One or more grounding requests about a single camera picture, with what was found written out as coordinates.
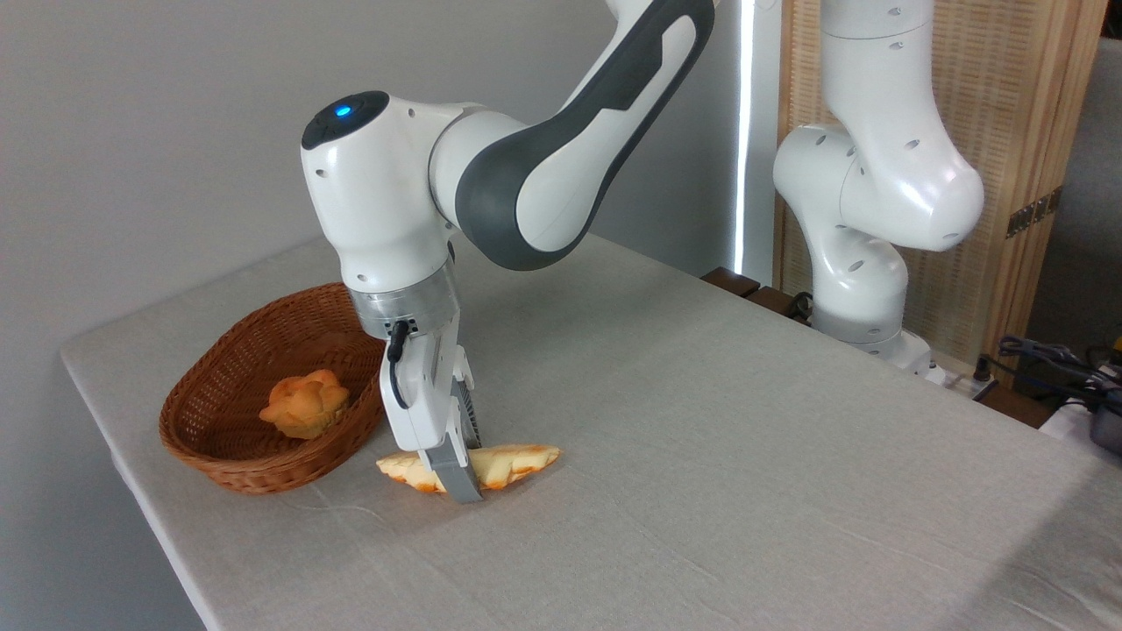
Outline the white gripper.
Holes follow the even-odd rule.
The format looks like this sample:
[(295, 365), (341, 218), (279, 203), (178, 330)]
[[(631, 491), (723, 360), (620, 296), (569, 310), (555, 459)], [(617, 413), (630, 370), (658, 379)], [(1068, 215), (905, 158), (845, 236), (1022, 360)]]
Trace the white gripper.
[(460, 316), (430, 332), (401, 320), (385, 328), (381, 405), (401, 450), (419, 451), (449, 499), (482, 500), (468, 449), (481, 447), (473, 412), (473, 376), (458, 344)]

